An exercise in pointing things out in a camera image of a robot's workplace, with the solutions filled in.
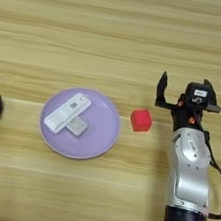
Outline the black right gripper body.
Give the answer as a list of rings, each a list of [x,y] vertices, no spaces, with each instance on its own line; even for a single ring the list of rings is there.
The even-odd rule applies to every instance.
[[[207,106],[202,106],[192,102],[188,103],[184,95],[179,97],[176,104],[170,104],[164,96],[162,93],[157,93],[155,104],[157,107],[168,109],[171,112],[173,131],[185,127],[203,131],[201,126],[203,112],[219,113],[221,111],[221,107],[218,105],[208,104]]]

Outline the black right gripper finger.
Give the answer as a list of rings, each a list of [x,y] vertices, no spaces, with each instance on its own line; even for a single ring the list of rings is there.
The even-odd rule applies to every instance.
[[[163,72],[163,75],[161,76],[160,81],[157,84],[157,88],[156,88],[157,95],[156,95],[156,101],[155,101],[156,106],[164,106],[166,102],[164,98],[165,96],[164,91],[167,88],[167,83],[168,83],[167,77],[168,77],[167,73]]]
[[[212,104],[213,106],[217,106],[218,104],[217,104],[217,97],[216,97],[216,92],[214,91],[214,88],[213,88],[213,85],[210,83],[210,81],[209,80],[207,80],[207,79],[204,79],[204,85],[206,85],[206,86],[208,86],[208,87],[210,87],[210,89],[211,89],[211,98],[210,98],[210,104]]]

